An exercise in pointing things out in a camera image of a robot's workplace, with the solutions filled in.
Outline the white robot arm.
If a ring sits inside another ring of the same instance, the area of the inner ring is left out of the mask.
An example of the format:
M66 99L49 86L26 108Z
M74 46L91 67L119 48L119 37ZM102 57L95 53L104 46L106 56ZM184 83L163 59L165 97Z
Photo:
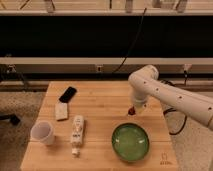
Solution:
M141 114L148 96L152 96L213 131L213 98L163 84L158 76L153 65L130 74L128 82L132 87L131 102L135 113Z

